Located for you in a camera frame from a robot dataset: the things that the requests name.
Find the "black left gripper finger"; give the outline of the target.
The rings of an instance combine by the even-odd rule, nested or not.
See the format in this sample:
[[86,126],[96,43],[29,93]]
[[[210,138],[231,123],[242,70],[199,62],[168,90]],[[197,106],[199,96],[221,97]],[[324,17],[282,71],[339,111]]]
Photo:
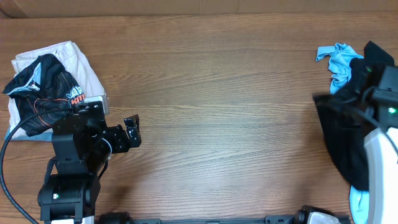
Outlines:
[[124,118],[124,124],[127,128],[139,128],[139,115],[135,114]]
[[127,127],[127,136],[129,138],[130,148],[139,147],[142,139],[137,127]]

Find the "black t-shirt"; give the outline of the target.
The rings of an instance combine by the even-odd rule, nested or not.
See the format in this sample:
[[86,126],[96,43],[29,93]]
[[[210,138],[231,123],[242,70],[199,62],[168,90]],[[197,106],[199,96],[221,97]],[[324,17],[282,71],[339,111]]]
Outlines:
[[363,111],[372,116],[375,107],[362,102],[363,92],[376,84],[373,71],[383,66],[395,66],[394,58],[380,46],[369,41],[364,47],[364,59],[352,59],[351,80],[334,95],[314,95],[313,100],[322,126],[328,153],[344,179],[355,189],[369,189],[368,159],[364,150],[364,137],[375,129],[374,125],[356,114]]

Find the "light blue t-shirt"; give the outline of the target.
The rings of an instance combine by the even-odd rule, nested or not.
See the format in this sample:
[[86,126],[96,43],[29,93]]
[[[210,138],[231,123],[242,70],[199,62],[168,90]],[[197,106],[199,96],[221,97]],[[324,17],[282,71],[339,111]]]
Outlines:
[[330,83],[330,94],[334,95],[351,80],[352,59],[364,59],[347,44],[336,43],[331,46],[319,47],[315,61],[318,62],[329,57],[328,69],[332,73]]

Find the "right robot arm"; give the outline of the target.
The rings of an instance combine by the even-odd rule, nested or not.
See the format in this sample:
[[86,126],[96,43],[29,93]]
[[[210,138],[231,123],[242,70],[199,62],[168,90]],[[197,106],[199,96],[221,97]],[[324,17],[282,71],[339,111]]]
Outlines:
[[367,223],[397,223],[397,67],[373,71],[376,84],[363,92],[362,102],[371,103],[375,115],[356,114],[374,125],[364,137],[369,170]]

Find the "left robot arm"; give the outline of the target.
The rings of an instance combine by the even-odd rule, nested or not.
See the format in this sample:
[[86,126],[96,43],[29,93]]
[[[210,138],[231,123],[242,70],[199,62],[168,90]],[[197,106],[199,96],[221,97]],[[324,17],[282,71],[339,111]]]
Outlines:
[[110,155],[128,152],[141,142],[136,114],[113,127],[103,117],[75,114],[58,120],[52,134],[55,157],[49,160],[37,199],[41,221],[84,223],[93,217]]

